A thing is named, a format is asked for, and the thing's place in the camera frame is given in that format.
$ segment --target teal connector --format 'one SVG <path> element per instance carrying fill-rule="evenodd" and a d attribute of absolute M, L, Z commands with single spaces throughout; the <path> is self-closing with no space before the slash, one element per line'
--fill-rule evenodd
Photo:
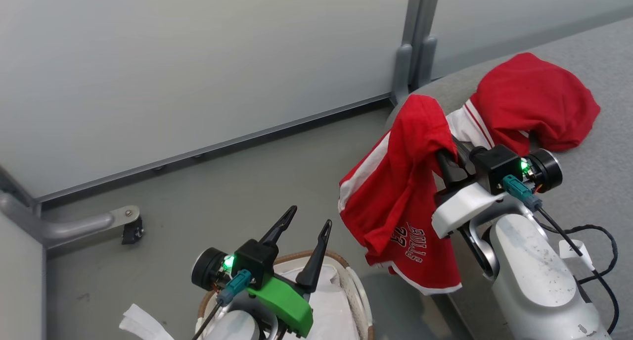
<path fill-rule="evenodd" d="M 248 272 L 247 270 L 240 270 L 240 272 L 237 272 L 235 277 L 226 284 L 226 288 L 217 295 L 215 300 L 221 306 L 226 306 L 233 301 L 233 298 L 238 295 L 238 293 L 250 286 L 251 278 L 251 272 Z"/>
<path fill-rule="evenodd" d="M 535 211 L 537 207 L 543 205 L 543 201 L 513 175 L 506 175 L 503 178 L 503 189 L 509 195 L 520 200 L 531 211 Z"/>

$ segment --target white cloth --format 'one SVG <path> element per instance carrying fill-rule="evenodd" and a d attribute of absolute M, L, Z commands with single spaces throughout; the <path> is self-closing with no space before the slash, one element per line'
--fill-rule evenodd
<path fill-rule="evenodd" d="M 488 128 L 470 99 L 459 110 L 446 115 L 451 134 L 462 142 L 472 142 L 473 146 L 491 149 L 495 146 Z"/>
<path fill-rule="evenodd" d="M 284 272 L 287 279 L 296 279 L 302 270 Z M 332 266 L 323 265 L 316 291 L 310 295 L 310 307 L 314 310 L 314 324 L 305 340 L 358 340 L 358 330 L 345 291 L 335 284 L 338 273 Z M 284 339 L 299 339 L 286 334 Z"/>
<path fill-rule="evenodd" d="M 143 340 L 174 340 L 156 319 L 136 304 L 123 313 L 119 329 L 129 331 Z"/>

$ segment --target green led light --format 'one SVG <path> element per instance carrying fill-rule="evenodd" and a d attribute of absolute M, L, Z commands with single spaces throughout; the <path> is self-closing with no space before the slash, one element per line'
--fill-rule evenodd
<path fill-rule="evenodd" d="M 530 170 L 530 164 L 525 160 L 525 158 L 521 159 L 521 170 L 523 173 L 527 173 Z"/>
<path fill-rule="evenodd" d="M 224 259 L 224 263 L 222 263 L 222 266 L 226 269 L 229 269 L 233 267 L 233 261 L 235 261 L 235 256 L 227 256 Z"/>

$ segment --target white towel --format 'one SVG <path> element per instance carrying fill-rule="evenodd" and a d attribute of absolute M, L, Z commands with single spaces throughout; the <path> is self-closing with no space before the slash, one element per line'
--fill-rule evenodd
<path fill-rule="evenodd" d="M 143 340 L 174 340 L 156 319 L 136 304 L 123 313 L 119 329 L 129 331 Z"/>

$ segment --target round motor cap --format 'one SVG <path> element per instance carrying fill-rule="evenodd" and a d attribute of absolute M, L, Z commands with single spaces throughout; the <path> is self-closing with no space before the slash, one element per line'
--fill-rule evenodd
<path fill-rule="evenodd" d="M 526 156 L 532 162 L 534 183 L 540 185 L 540 193 L 563 184 L 563 170 L 554 155 L 543 148 Z"/>
<path fill-rule="evenodd" d="M 213 247 L 202 252 L 191 270 L 191 283 L 203 290 L 212 291 L 215 282 L 213 278 L 222 267 L 225 256 L 226 253 Z"/>

